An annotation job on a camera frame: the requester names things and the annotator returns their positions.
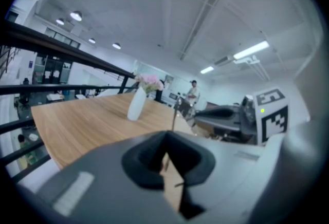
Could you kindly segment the black metal railing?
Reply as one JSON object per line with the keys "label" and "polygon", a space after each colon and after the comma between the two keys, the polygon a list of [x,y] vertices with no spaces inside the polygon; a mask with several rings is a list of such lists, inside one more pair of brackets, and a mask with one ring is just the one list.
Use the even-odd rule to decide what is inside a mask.
{"label": "black metal railing", "polygon": [[35,125],[40,134],[36,143],[0,158],[1,166],[8,166],[42,146],[48,151],[48,155],[37,163],[12,176],[11,181],[14,183],[23,180],[49,160],[65,168],[99,146],[169,128],[165,117],[170,110],[155,101],[146,101],[137,121],[127,118],[133,98],[133,94],[127,92],[127,81],[132,78],[127,71],[9,21],[0,24],[0,45],[15,51],[25,49],[46,53],[123,76],[116,95],[37,105],[32,107],[30,118],[0,125],[0,136],[28,125]]}

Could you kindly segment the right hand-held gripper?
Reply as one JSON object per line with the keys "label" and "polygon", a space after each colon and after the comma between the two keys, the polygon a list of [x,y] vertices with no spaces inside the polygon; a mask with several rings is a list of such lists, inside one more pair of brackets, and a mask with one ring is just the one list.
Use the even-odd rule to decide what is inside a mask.
{"label": "right hand-held gripper", "polygon": [[[235,115],[239,110],[240,119]],[[241,130],[242,136],[248,138],[247,142],[265,145],[271,136],[288,129],[288,97],[279,87],[271,87],[246,95],[240,107],[221,105],[199,111],[194,122],[211,132]]]}

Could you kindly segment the white ceiling pipes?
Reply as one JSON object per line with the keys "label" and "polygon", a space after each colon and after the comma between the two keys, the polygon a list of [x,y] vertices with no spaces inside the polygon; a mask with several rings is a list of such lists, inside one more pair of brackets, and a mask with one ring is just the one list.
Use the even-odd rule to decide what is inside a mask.
{"label": "white ceiling pipes", "polygon": [[265,70],[260,60],[253,55],[252,57],[245,57],[240,60],[234,60],[235,64],[246,64],[254,73],[264,82],[270,81],[270,76],[268,72]]}

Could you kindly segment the white ceramic vase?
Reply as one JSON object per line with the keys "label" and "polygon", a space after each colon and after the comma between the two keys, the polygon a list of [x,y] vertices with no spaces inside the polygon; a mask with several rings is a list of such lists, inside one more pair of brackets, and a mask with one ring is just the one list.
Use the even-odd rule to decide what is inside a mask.
{"label": "white ceramic vase", "polygon": [[132,101],[130,103],[128,112],[127,112],[127,118],[131,121],[137,121],[143,106],[145,104],[147,95],[142,87],[139,87],[137,91],[135,92]]}

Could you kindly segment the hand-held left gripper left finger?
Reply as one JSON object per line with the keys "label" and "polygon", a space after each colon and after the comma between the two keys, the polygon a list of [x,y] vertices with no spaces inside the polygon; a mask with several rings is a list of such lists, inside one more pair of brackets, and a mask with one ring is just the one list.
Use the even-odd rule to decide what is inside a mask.
{"label": "hand-held left gripper left finger", "polygon": [[37,196],[75,224],[180,224],[160,175],[164,133],[98,147],[52,176]]}

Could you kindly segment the pink flower bouquet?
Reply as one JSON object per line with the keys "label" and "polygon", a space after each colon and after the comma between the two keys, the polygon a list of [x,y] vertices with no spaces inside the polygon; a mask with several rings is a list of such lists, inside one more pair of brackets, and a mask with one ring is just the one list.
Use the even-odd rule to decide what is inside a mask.
{"label": "pink flower bouquet", "polygon": [[155,74],[138,74],[135,76],[138,87],[142,88],[146,94],[153,91],[163,91],[163,82]]}

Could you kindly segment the ceiling air conditioner unit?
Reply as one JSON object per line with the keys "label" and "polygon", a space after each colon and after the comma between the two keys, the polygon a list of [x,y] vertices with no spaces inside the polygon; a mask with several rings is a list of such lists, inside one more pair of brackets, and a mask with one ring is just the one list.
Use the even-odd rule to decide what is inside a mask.
{"label": "ceiling air conditioner unit", "polygon": [[217,67],[224,66],[226,64],[231,63],[234,60],[232,56],[225,56],[217,61],[214,62],[214,65]]}

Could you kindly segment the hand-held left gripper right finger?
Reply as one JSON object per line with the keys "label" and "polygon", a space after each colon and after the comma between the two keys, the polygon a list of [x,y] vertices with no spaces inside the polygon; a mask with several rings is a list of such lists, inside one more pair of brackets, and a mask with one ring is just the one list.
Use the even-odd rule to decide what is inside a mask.
{"label": "hand-held left gripper right finger", "polygon": [[251,224],[264,189],[266,149],[215,142],[176,132],[169,156],[183,179],[178,212],[167,224]]}

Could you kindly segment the black shelf cabinet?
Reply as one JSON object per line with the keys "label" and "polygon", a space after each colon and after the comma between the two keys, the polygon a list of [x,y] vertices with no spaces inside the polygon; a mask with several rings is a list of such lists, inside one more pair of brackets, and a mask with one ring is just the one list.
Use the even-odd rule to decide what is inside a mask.
{"label": "black shelf cabinet", "polygon": [[32,81],[34,84],[67,84],[72,61],[38,53]]}

